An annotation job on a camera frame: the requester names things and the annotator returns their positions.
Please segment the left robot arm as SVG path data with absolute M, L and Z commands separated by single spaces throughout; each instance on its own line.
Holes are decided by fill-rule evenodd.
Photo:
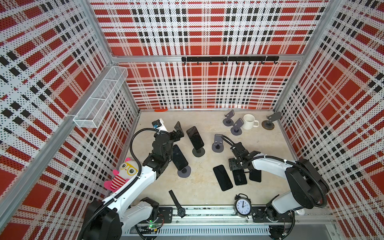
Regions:
M 173 159 L 174 143 L 185 134 L 179 122 L 172 132 L 167 131 L 162 119 L 152 125 L 149 129 L 155 133 L 152 152 L 142 163 L 132 153 L 139 167 L 134 177 L 103 201 L 94 200 L 88 205 L 79 240 L 119 240 L 123 232 L 138 223 L 157 218 L 159 204 L 156 201 L 144 198 L 136 206 L 132 203 L 166 170 Z

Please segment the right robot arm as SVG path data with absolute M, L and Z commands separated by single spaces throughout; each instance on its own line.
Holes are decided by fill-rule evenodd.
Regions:
M 286 213 L 293 216 L 304 209 L 327 206 L 329 185 L 308 160 L 289 161 L 258 151 L 249 152 L 241 142 L 230 143 L 230 150 L 234 154 L 234 157 L 229 159 L 231 171 L 248 170 L 255 182 L 261 181 L 262 172 L 287 181 L 289 191 L 275 196 L 266 204 L 263 217 L 268 221 L 278 222 Z

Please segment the green phone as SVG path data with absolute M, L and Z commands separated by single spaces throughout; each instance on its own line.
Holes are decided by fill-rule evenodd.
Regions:
M 236 186 L 246 185 L 248 183 L 245 171 L 243 169 L 233 170 L 232 173 Z

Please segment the purple phone stand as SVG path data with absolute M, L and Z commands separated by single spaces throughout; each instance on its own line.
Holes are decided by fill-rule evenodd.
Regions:
M 232 117 L 233 117 L 234 115 L 235 115 L 235 111 L 234 111 L 234 110 L 230 110 L 229 113 L 225 114 L 225 119 L 223 120 L 223 124 L 224 124 L 226 127 L 233 126 L 234 121 L 232 120 Z

